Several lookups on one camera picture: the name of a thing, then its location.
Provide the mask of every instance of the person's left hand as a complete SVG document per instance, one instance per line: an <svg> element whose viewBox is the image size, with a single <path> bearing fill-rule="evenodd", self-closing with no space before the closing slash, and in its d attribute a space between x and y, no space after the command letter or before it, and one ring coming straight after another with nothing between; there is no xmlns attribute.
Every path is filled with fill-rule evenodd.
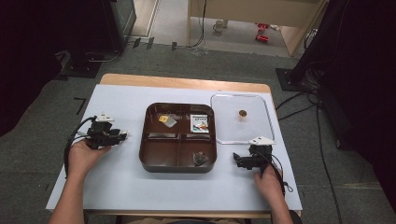
<svg viewBox="0 0 396 224"><path fill-rule="evenodd" d="M91 149L87 139L76 142L70 147L68 176L85 178L91 168L110 149L111 147Z"/></svg>

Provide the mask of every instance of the brown tray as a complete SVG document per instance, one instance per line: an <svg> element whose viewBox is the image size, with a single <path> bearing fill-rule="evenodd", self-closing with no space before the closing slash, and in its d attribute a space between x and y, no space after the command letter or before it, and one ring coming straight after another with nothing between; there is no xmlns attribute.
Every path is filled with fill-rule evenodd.
<svg viewBox="0 0 396 224"><path fill-rule="evenodd" d="M159 121L171 116L177 123L169 128ZM191 132L191 115L207 115L208 133ZM203 153L207 162L197 165L193 154ZM146 110L139 159L153 173L207 173L217 158L215 116L208 105L152 104Z"/></svg>

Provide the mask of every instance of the gray mat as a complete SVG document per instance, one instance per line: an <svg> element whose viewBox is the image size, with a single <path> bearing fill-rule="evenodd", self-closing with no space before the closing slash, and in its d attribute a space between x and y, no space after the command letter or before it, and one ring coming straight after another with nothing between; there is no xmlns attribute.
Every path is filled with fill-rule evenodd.
<svg viewBox="0 0 396 224"><path fill-rule="evenodd" d="M153 46L146 50L128 46L119 58L103 63L97 78L69 78L51 81L29 107L18 126L0 137L0 223L45 223L50 212L45 205L63 165L68 135L80 123L95 84L105 73L161 77L185 77L236 82L265 83L275 105L295 94L284 92L275 68L292 68L296 59L256 54L209 51L195 56L191 49L171 50ZM278 117L308 105L299 97L282 106ZM325 113L319 111L323 152L336 187L344 223L396 223L382 189L374 184L372 167L358 153L335 147L334 134ZM337 223L329 181L318 147L316 110L280 121L281 131L303 203L304 223ZM112 217L94 217L91 223L109 223ZM255 223L267 223L255 220Z"/></svg>

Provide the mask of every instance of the transparent lid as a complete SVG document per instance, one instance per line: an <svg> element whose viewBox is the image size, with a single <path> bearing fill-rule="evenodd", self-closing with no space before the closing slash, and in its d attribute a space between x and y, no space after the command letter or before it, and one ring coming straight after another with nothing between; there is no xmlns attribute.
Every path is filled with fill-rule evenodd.
<svg viewBox="0 0 396 224"><path fill-rule="evenodd" d="M258 95L214 94L216 140L220 144L248 144L263 136L272 140L274 131L265 100Z"/></svg>

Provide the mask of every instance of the human hand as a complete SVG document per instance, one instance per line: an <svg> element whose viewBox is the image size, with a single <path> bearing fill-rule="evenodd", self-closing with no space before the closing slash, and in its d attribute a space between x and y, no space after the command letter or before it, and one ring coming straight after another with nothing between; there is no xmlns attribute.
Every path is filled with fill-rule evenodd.
<svg viewBox="0 0 396 224"><path fill-rule="evenodd" d="M262 176L259 173L254 174L254 182L259 193L270 205L284 200L282 188L272 166L267 165Z"/></svg>
<svg viewBox="0 0 396 224"><path fill-rule="evenodd" d="M111 147L91 149L89 143L87 139L83 139L70 147L68 176L85 178L99 159L111 149Z"/></svg>

